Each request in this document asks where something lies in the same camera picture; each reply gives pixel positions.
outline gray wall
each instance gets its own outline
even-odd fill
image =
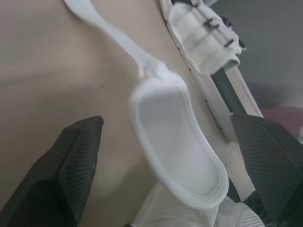
[[[246,44],[240,71],[258,105],[303,106],[303,0],[220,0]]]

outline beige floor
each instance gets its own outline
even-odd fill
[[[157,1],[92,2],[106,20],[184,78],[198,123],[244,199],[253,185],[239,146],[219,130]],[[136,64],[62,0],[3,0],[0,30],[0,208],[65,126],[101,114],[97,172],[81,226],[120,227],[131,221],[156,181],[126,110],[137,84]]]

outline pink fabric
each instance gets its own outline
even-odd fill
[[[272,109],[261,109],[265,119],[280,123],[293,135],[299,134],[303,127],[303,108],[299,107],[276,107]]]

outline white strap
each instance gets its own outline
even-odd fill
[[[108,33],[138,64],[139,77],[150,64],[159,60],[144,51],[118,28],[105,21],[95,10],[90,0],[64,0],[67,7],[82,20],[97,26]]]

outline black mesh pad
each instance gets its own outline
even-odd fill
[[[282,125],[234,114],[246,170],[271,218],[289,219],[303,201],[303,146]]]
[[[102,126],[96,116],[65,128],[2,209],[0,226],[77,226],[95,174]]]

